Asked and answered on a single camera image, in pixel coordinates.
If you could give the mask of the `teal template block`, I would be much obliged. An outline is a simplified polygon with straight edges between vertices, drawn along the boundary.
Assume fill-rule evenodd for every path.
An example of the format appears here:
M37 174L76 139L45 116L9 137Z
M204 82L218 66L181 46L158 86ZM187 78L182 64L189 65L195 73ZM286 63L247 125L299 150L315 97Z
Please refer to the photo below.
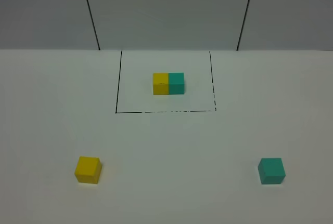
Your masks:
M169 94L183 95L185 93L184 73L169 73Z

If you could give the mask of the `yellow template block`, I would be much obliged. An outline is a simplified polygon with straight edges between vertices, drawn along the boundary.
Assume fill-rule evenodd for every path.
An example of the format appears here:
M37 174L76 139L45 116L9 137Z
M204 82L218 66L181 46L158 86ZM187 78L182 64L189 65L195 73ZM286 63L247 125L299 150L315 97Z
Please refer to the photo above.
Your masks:
M153 95L168 95L169 94L169 74L154 73L153 74Z

